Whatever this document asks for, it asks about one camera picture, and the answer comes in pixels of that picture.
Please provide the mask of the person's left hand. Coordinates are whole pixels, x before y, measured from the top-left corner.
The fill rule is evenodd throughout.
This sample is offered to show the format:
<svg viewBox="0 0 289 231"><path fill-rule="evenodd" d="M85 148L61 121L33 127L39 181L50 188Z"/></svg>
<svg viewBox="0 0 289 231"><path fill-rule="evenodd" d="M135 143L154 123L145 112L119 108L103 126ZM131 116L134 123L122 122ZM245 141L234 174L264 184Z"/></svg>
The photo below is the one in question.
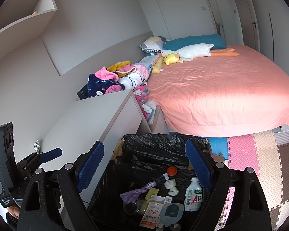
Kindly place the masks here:
<svg viewBox="0 0 289 231"><path fill-rule="evenodd" d="M16 219L19 219L20 208L17 205L7 207L8 212Z"/></svg>

